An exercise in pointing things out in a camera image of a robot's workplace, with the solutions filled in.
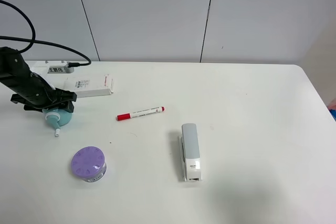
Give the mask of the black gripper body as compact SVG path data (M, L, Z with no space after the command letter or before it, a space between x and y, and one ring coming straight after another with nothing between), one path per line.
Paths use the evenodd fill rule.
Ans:
M10 101L23 104L24 110L42 111L62 104L57 89L53 89L41 76L30 73L27 76L10 74L10 89L15 93Z

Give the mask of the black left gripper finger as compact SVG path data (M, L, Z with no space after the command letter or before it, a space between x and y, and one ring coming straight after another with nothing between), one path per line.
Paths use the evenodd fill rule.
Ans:
M57 102L66 102L66 101L76 102L77 100L76 93L62 89L56 89L55 96Z

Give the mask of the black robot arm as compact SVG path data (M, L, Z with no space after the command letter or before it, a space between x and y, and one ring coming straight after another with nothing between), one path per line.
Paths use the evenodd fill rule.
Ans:
M43 77L32 72L18 50L1 48L1 83L15 92L11 101L23 104L25 111L74 111L77 95L52 87Z

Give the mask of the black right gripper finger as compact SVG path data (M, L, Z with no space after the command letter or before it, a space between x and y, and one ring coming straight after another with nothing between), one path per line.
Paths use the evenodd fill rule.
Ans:
M63 101L61 103L58 103L58 104L53 104L52 106L50 106L48 108L49 111L51 110L63 110L63 111L66 111L66 112L69 112L69 113L73 113L74 111L74 105L72 103L72 101Z

